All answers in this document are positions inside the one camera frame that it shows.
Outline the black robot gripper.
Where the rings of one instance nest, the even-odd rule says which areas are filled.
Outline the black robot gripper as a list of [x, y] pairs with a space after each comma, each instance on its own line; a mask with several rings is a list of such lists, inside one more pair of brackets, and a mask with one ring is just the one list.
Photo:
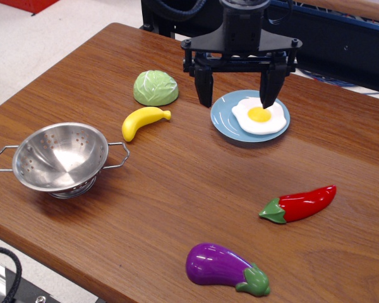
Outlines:
[[195, 76], [200, 103], [210, 108], [213, 72], [261, 72], [260, 99], [264, 109], [272, 106], [285, 77], [296, 69], [299, 39], [270, 33], [263, 20], [278, 25], [289, 19], [293, 9], [279, 20], [268, 18], [270, 1], [221, 1], [222, 24], [215, 31], [181, 42], [183, 70]]

